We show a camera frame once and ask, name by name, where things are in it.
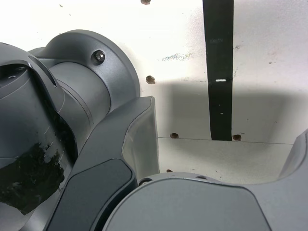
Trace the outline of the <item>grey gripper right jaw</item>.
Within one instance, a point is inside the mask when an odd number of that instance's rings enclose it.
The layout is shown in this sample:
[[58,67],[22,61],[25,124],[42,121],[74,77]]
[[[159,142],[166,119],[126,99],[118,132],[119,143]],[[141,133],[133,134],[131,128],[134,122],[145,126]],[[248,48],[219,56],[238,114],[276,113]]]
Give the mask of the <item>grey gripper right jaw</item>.
[[113,210],[105,231],[305,231],[308,134],[299,135],[276,181],[235,185],[157,175]]

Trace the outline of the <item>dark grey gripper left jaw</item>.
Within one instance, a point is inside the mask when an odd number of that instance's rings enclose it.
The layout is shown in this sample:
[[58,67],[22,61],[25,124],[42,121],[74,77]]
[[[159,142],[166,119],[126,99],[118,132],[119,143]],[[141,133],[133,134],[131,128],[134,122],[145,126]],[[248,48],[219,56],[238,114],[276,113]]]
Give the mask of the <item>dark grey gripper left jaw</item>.
[[139,181],[159,173],[154,97],[108,114],[77,158],[48,231],[98,231]]

